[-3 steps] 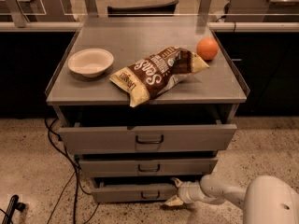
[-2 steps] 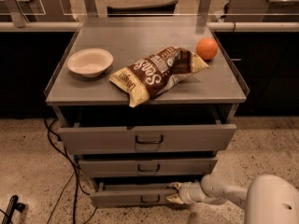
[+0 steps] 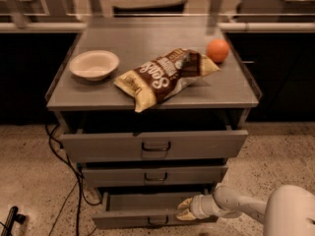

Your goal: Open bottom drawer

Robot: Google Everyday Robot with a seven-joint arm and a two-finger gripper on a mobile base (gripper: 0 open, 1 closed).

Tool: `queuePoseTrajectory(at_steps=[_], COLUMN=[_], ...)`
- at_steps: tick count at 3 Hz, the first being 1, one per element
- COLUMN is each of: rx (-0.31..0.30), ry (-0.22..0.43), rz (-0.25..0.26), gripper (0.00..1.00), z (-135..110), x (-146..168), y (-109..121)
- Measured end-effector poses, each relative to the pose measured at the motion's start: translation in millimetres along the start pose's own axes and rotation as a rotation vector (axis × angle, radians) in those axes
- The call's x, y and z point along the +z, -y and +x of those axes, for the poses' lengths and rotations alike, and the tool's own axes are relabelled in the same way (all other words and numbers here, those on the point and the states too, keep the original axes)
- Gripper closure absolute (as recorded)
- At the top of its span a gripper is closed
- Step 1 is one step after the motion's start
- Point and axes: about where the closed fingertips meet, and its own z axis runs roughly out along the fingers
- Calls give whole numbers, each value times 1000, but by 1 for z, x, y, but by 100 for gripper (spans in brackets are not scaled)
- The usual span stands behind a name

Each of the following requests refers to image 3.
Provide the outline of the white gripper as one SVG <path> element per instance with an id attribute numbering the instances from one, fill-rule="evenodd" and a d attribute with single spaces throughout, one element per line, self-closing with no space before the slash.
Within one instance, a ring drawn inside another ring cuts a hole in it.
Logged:
<path id="1" fill-rule="evenodd" d="M 176 215 L 176 218 L 182 221 L 192 221 L 205 219 L 212 215 L 218 215 L 220 208 L 216 204 L 212 195 L 199 195 L 193 199 L 188 198 L 181 202 L 178 209 L 184 209 Z"/>

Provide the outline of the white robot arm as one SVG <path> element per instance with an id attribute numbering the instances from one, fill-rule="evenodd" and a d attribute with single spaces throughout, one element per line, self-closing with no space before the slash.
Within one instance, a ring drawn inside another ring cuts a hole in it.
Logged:
<path id="1" fill-rule="evenodd" d="M 298 186 L 282 185 L 264 202 L 220 185 L 212 194 L 188 198 L 177 208 L 179 220 L 245 213 L 264 226 L 264 236 L 315 236 L 315 195 Z"/>

